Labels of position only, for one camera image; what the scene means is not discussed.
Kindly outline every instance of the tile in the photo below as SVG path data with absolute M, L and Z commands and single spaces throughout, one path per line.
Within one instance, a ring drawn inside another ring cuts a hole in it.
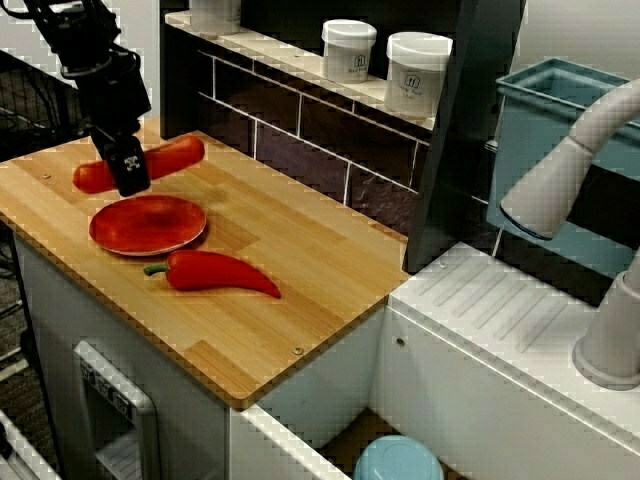
M 332 105 L 335 105 L 337 107 L 351 111 L 351 108 L 353 106 L 353 100 L 340 95 L 339 93 L 331 92 L 325 88 L 314 85 L 310 82 L 307 82 L 306 80 L 278 70 L 277 68 L 270 67 L 263 63 L 256 62 L 255 72 L 276 82 L 282 83 L 283 85 L 295 88 L 302 93 L 331 103 Z
M 342 203 L 347 163 L 267 125 L 258 125 L 258 161 Z
M 638 199 L 640 182 L 594 165 L 568 220 L 636 250 L 640 247 Z
M 298 93 L 219 61 L 215 98 L 283 130 L 297 130 Z
M 398 118 L 394 115 L 390 115 L 376 108 L 369 107 L 360 102 L 355 102 L 355 113 L 363 117 L 366 117 L 369 120 L 373 120 L 374 122 L 381 123 L 382 125 L 386 125 L 387 127 L 393 128 L 394 130 L 402 132 L 406 135 L 411 135 L 412 137 L 418 140 L 423 140 L 428 142 L 431 139 L 430 130 L 427 130 L 426 128 L 422 128 L 413 123 L 407 122 L 402 118 Z
M 509 232 L 502 233 L 496 258 L 593 306 L 613 281 Z
M 403 185 L 409 185 L 415 140 L 305 98 L 301 135 Z
M 253 156 L 255 120 L 204 97 L 200 99 L 198 116 L 198 127 L 202 132 Z
M 351 166 L 347 206 L 408 235 L 418 194 L 366 170 Z
M 493 182 L 493 166 L 496 161 L 496 153 L 486 148 L 482 149 L 476 183 L 473 186 L 472 195 L 480 200 L 489 201 L 491 183 Z
M 460 240 L 476 250 L 491 255 L 498 240 L 499 229 L 488 223 L 486 218 L 487 205 L 473 198 L 469 199 Z
M 413 174 L 411 175 L 410 187 L 414 190 L 420 190 L 420 182 L 422 181 L 422 172 L 424 172 L 424 166 L 427 163 L 427 153 L 429 152 L 429 146 L 424 143 L 418 144 L 418 151 L 416 152 L 416 161 L 413 165 Z

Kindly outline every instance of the white faucet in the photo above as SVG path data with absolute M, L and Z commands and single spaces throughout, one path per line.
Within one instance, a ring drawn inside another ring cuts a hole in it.
M 553 238 L 571 212 L 595 154 L 638 116 L 640 79 L 602 96 L 505 195 L 500 202 L 502 213 L 529 235 Z M 630 208 L 640 211 L 640 207 Z M 640 250 L 629 269 L 616 277 L 597 318 L 576 343 L 573 362 L 600 386 L 630 390 L 640 385 Z

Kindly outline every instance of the toy kitchen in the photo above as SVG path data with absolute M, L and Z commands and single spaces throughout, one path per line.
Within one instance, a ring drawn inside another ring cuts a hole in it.
M 635 478 L 640 84 L 510 73 L 524 1 L 175 3 L 159 118 L 0 165 L 64 478 Z

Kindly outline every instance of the wooden cutting board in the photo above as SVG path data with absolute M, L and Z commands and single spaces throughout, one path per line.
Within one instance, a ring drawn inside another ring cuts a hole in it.
M 158 121 L 143 148 L 165 143 Z M 258 266 L 282 298 L 241 289 L 176 292 L 144 266 L 89 237 L 91 217 L 120 199 L 87 195 L 74 169 L 98 159 L 89 139 L 0 164 L 0 219 L 229 406 L 244 409 L 379 308 L 409 276 L 406 238 L 291 178 L 195 132 L 204 160 L 156 180 L 145 194 L 201 206 L 200 250 Z

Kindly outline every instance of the toy pepper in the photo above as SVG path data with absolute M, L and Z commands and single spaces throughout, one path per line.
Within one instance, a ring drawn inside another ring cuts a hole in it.
M 176 290 L 240 287 L 280 298 L 278 287 L 260 270 L 220 253 L 178 250 L 169 255 L 167 263 L 144 269 L 147 276 L 158 272 L 166 272 L 169 285 Z

